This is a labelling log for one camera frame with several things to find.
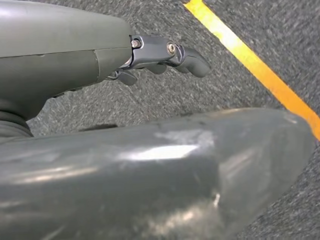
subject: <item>yellow stripe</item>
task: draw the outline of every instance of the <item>yellow stripe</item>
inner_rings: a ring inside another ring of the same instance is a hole
[[[313,134],[320,140],[320,118],[254,52],[202,0],[191,0],[184,6],[210,32],[217,37],[223,45],[272,93],[285,108],[306,119],[312,128]]]

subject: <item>robotic hand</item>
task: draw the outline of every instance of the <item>robotic hand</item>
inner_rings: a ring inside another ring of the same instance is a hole
[[[180,73],[192,73],[195,77],[203,78],[211,69],[203,56],[192,48],[158,36],[133,35],[131,38],[132,56],[108,79],[118,79],[131,86],[137,79],[128,70],[145,68],[154,74],[162,74],[167,66],[171,66]]]

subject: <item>gray robot forearm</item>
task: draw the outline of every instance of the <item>gray robot forearm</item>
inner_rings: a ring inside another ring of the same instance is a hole
[[[131,30],[120,18],[44,3],[0,3],[0,121],[34,118],[48,99],[104,80],[132,53]]]

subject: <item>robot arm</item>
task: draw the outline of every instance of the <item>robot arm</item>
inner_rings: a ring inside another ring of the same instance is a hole
[[[137,79],[131,69],[158,74],[168,65],[197,77],[210,70],[195,50],[162,37],[134,36],[117,17],[28,1],[0,3],[0,125],[25,129],[48,99],[66,91],[106,79],[132,85]]]

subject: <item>hex bolt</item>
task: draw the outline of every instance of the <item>hex bolt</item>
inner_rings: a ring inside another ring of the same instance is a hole
[[[138,49],[141,46],[141,42],[137,39],[134,39],[131,41],[131,45],[133,49]]]
[[[176,53],[176,45],[173,42],[168,42],[167,44],[167,52],[171,56],[174,55]]]

